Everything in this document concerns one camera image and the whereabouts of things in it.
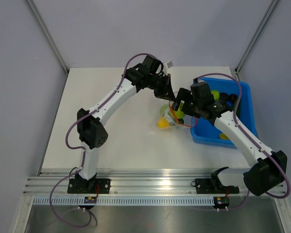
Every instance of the gray wall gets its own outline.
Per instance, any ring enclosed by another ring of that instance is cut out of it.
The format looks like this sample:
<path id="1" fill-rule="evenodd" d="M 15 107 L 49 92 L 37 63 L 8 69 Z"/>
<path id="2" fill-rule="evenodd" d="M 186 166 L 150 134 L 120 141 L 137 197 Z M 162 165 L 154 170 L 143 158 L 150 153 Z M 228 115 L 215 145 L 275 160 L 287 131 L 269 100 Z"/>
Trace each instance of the gray wall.
<path id="1" fill-rule="evenodd" d="M 291 181 L 291 0 L 279 3 L 241 78 L 251 85 L 259 137 L 287 154 Z"/>
<path id="2" fill-rule="evenodd" d="M 25 3 L 0 0 L 0 233 L 37 174 L 64 82 Z"/>
<path id="3" fill-rule="evenodd" d="M 176 66 L 239 62 L 271 0 L 35 0 L 70 67 L 149 52 Z"/>

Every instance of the wire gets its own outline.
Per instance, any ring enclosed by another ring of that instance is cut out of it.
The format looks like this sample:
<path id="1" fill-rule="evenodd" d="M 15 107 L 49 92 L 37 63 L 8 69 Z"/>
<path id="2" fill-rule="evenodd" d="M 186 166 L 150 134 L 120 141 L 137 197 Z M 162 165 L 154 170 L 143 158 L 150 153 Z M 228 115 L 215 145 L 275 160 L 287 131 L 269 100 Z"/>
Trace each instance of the wire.
<path id="1" fill-rule="evenodd" d="M 228 77 L 230 78 L 231 80 L 233 80 L 238 88 L 239 88 L 239 96 L 238 96 L 238 99 L 237 99 L 237 102 L 236 102 L 236 105 L 235 105 L 235 108 L 234 108 L 234 112 L 233 112 L 233 118 L 234 118 L 234 122 L 236 124 L 236 126 L 243 132 L 243 134 L 260 150 L 262 149 L 262 147 L 243 129 L 243 127 L 238 124 L 238 120 L 237 120 L 237 116 L 236 116 L 236 113 L 237 113 L 237 109 L 238 109 L 238 106 L 239 106 L 239 103 L 241 101 L 241 97 L 242 97 L 242 87 L 239 83 L 238 80 L 236 80 L 235 78 L 233 78 L 232 76 L 229 76 L 227 74 L 223 74 L 223 73 L 209 73 L 209 74 L 204 74 L 204 75 L 201 75 L 201 76 L 198 76 L 197 78 L 195 78 L 196 80 L 202 78 L 202 77 L 205 77 L 205 76 L 210 76 L 210 75 L 221 75 L 221 76 L 225 76 L 225 77 Z M 285 179 L 286 183 L 287 183 L 287 191 L 286 193 L 283 195 L 283 196 L 277 196 L 277 195 L 274 195 L 274 194 L 271 194 L 269 192 L 266 192 L 266 194 L 268 194 L 269 196 L 273 197 L 273 198 L 277 198 L 277 199 L 284 199 L 286 198 L 287 196 L 289 196 L 290 192 L 291 192 L 291 185 L 290 185 L 290 181 L 289 181 L 289 178 L 288 176 L 286 175 L 286 173 L 283 171 L 283 169 L 280 167 L 280 165 L 276 162 L 275 159 L 272 158 L 272 155 L 270 155 L 268 152 L 266 152 L 265 150 L 262 150 L 262 152 L 273 162 L 273 164 L 276 166 L 276 168 L 279 170 L 279 172 L 281 173 L 281 175 L 283 176 L 283 178 Z"/>
<path id="2" fill-rule="evenodd" d="M 78 168 L 76 166 L 74 168 L 72 168 L 71 171 L 69 172 L 69 175 L 71 175 L 71 173 L 74 169 L 78 169 Z"/>
<path id="3" fill-rule="evenodd" d="M 75 176 L 76 174 L 79 174 L 80 172 L 81 172 L 81 170 L 83 169 L 83 166 L 84 166 L 84 161 L 85 161 L 85 153 L 86 153 L 86 150 L 85 150 L 85 147 L 83 147 L 83 146 L 77 146 L 77 147 L 73 147 L 73 146 L 71 146 L 70 144 L 69 144 L 69 141 L 68 141 L 68 138 L 69 138 L 69 135 L 70 135 L 70 133 L 71 133 L 71 131 L 72 131 L 72 129 L 78 124 L 78 123 L 80 123 L 81 121 L 83 121 L 84 119 L 86 119 L 87 117 L 89 117 L 89 116 L 91 116 L 92 114 L 94 114 L 94 113 L 96 113 L 97 111 L 99 111 L 116 93 L 117 93 L 117 91 L 118 91 L 118 89 L 121 87 L 121 85 L 122 85 L 122 83 L 123 83 L 123 80 L 124 80 L 124 78 L 125 78 L 125 74 L 126 74 L 126 71 L 127 71 L 127 68 L 128 68 L 128 65 L 130 64 L 130 62 L 134 59 L 134 58 L 136 58 L 136 57 L 139 57 L 139 56 L 143 56 L 143 55 L 146 55 L 146 56 L 151 56 L 151 57 L 154 57 L 154 58 L 156 58 L 155 56 L 153 56 L 153 55 L 151 55 L 151 54 L 149 54 L 149 53 L 139 53 L 139 54 L 137 54 L 137 55 L 135 55 L 135 56 L 133 56 L 133 57 L 131 57 L 128 61 L 127 61 L 127 63 L 126 63 L 126 65 L 125 65 L 125 68 L 124 68 L 124 72 L 123 72 L 123 74 L 122 74 L 122 77 L 121 77 L 121 80 L 120 80 L 120 83 L 118 84 L 118 86 L 117 86 L 117 88 L 109 95 L 109 97 L 100 105 L 100 106 L 98 106 L 98 108 L 97 109 L 95 109 L 95 110 L 93 110 L 93 111 L 91 111 L 89 114 L 87 114 L 87 115 L 85 115 L 85 116 L 83 116 L 83 117 L 81 117 L 80 119 L 78 119 L 76 122 L 74 122 L 71 126 L 70 126 L 70 128 L 68 129 L 68 131 L 67 131 L 67 133 L 66 133 L 66 136 L 65 136 L 65 144 L 66 144 L 66 146 L 69 148 L 69 149 L 71 149 L 71 150 L 78 150 L 78 149 L 82 149 L 82 150 L 84 150 L 83 151 L 83 154 L 82 154 L 82 162 L 81 162 L 81 167 L 80 167 L 80 169 L 78 169 L 76 172 L 74 172 L 74 173 L 70 173 L 68 176 L 65 176 L 65 177 L 63 177 L 61 180 L 59 180 L 56 184 L 55 184 L 55 186 L 52 188 L 52 190 L 51 190 L 51 192 L 50 192 L 50 195 L 49 195 L 49 205 L 50 205 L 50 207 L 51 207 L 51 210 L 52 210 L 52 212 L 53 212 L 53 214 L 61 221 L 61 222 L 63 222 L 64 224 L 66 224 L 66 225 L 68 225 L 68 226 L 71 226 L 71 227 L 75 227 L 75 228 L 84 228 L 84 227 L 87 227 L 89 224 L 90 224 L 90 222 L 91 222 L 91 220 L 92 220 L 92 216 L 91 216 L 91 212 L 89 211 L 89 210 L 86 210 L 85 209 L 85 211 L 90 215 L 90 220 L 89 220 L 89 222 L 88 223 L 86 223 L 85 225 L 74 225 L 74 224 L 71 224 L 71 223 L 69 223 L 69 222 L 67 222 L 67 221 L 65 221 L 65 220 L 63 220 L 57 213 L 56 213 L 56 211 L 55 211 L 55 209 L 54 209 L 54 206 L 53 206 L 53 204 L 52 204 L 52 196 L 53 196 L 53 193 L 54 193 L 54 191 L 55 191 L 55 188 L 62 182 L 62 181 L 64 181 L 65 179 L 67 179 L 67 178 L 70 178 L 70 177 L 72 177 L 72 176 Z"/>
<path id="4" fill-rule="evenodd" d="M 224 196 L 224 198 L 226 198 L 229 195 L 229 188 L 226 189 L 226 195 Z"/>
<path id="5" fill-rule="evenodd" d="M 97 221 L 97 218 L 96 218 L 96 216 L 94 215 L 94 213 L 93 212 L 91 212 L 91 215 L 93 216 L 93 219 L 95 220 L 95 222 L 96 222 L 96 226 L 98 225 L 98 221 Z"/>

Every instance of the tennis ball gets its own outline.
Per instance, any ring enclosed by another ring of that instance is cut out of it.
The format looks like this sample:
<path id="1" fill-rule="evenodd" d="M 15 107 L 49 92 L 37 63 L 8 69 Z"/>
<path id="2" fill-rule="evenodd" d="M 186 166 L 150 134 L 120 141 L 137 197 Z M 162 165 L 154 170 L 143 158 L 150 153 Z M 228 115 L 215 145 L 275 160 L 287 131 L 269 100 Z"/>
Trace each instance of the tennis ball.
<path id="1" fill-rule="evenodd" d="M 219 100 L 220 92 L 218 92 L 217 90 L 212 90 L 211 93 L 212 93 L 213 98 L 214 98 L 215 101 Z"/>

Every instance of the white table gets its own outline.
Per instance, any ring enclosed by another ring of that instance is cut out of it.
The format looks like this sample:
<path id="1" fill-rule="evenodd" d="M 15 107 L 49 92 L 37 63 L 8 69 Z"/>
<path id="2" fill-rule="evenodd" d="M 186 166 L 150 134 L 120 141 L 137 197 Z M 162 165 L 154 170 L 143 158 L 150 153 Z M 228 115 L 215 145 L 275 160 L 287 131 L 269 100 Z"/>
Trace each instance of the white table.
<path id="1" fill-rule="evenodd" d="M 230 75 L 229 67 L 173 67 L 172 87 L 189 88 L 193 78 L 211 72 Z M 65 146 L 65 134 L 76 121 L 80 108 L 87 110 L 118 84 L 123 68 L 72 68 L 44 158 L 42 172 L 70 170 L 78 166 L 81 150 Z M 125 102 L 106 124 L 108 141 L 101 147 L 98 172 L 104 171 L 188 171 L 229 166 L 248 167 L 237 149 L 196 144 L 190 130 L 158 130 L 155 122 L 160 107 L 167 103 L 156 99 L 153 91 L 141 90 Z M 80 144 L 76 128 L 69 142 Z"/>

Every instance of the blue plastic bin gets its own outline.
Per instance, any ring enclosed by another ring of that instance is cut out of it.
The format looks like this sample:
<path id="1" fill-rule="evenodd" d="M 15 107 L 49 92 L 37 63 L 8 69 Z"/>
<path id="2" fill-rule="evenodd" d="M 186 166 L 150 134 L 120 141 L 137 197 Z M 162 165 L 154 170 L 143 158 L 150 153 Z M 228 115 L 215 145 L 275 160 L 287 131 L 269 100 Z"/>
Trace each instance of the blue plastic bin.
<path id="1" fill-rule="evenodd" d="M 232 80 L 214 78 L 202 78 L 202 80 L 209 84 L 211 90 L 225 92 L 229 95 L 239 95 L 239 88 L 237 84 Z M 244 82 L 240 83 L 242 87 L 240 120 L 255 136 L 257 136 L 257 130 L 254 124 L 253 117 L 250 86 Z M 191 128 L 191 135 L 193 137 L 193 141 L 196 143 L 236 148 L 230 140 L 220 139 L 220 133 L 222 133 L 220 130 L 218 130 L 216 127 L 212 126 L 207 120 L 202 118 L 198 119 L 198 124 Z"/>

